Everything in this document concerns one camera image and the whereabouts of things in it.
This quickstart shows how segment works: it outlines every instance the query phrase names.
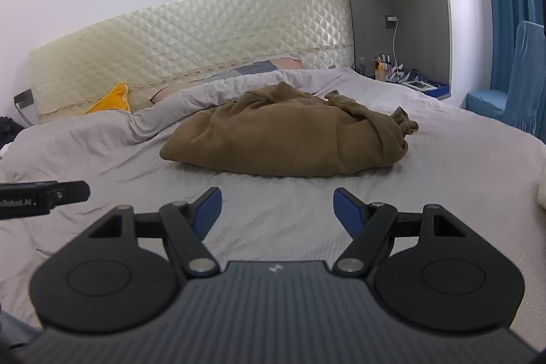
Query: yellow cloth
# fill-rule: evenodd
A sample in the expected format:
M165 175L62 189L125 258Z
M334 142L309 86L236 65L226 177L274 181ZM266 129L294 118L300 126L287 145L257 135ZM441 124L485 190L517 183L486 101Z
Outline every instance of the yellow cloth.
M125 82L119 82L110 90L105 97L98 101L93 107L87 110L84 114L100 112L102 110L126 110L131 111L129 102L127 102L127 93L129 87Z

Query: brown clothing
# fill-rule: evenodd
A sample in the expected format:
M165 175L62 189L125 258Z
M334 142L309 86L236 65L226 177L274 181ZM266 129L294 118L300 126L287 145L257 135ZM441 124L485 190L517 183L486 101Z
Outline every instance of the brown clothing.
M265 176L330 176L389 167L408 151L416 122L398 108L371 111L332 91L327 101L285 82L184 120L163 159Z

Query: gray blanket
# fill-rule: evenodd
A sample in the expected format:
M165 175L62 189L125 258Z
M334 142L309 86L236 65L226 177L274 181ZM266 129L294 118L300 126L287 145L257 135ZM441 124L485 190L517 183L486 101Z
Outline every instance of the gray blanket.
M322 97L337 89L384 113L399 105L420 130L408 138L408 154L392 168L331 178L218 172L159 157L184 117L280 81ZM543 348L546 219L537 190L545 158L546 147L531 135L349 69L237 77L177 92L135 114L108 111L59 119L20 133L0 161L0 177L83 179L91 197L49 216L0 223L0 300L9 313L36 324L28 280L49 255L118 204L151 212L167 202L195 199L211 186L222 189L224 202L205 244L222 265L230 259L324 259L331 264L350 243L331 203L334 190L345 187L365 202L385 201L409 212L440 203L506 254L526 280L513 327Z

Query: headboard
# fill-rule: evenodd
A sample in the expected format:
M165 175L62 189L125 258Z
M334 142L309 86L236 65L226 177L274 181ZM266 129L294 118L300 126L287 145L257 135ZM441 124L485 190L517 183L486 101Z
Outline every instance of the headboard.
M348 0L179 0L121 14L32 50L32 93L45 122L125 81L135 111L166 85L290 51L305 68L350 66Z

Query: pillow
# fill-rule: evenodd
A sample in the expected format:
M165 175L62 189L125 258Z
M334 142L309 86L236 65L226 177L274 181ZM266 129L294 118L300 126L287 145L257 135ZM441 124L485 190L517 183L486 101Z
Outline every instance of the pillow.
M125 84L125 82L119 82L105 97L84 114L100 112L102 110L125 110L130 112L129 102L127 102L128 92L129 87L127 84Z
M153 104L165 99L167 96L177 92L179 90L184 90L185 88L194 87L195 85L203 84L205 82L217 81L218 79L228 79L234 78L237 76L242 76L243 74L256 74L256 73L267 73L268 71L275 70L303 70L304 65L301 62L299 56L288 54L286 56L269 59L269 60L258 60L254 63L243 65L223 73L216 74L202 81L187 82L181 85L174 85L172 87L165 87L158 91L152 99L149 101Z

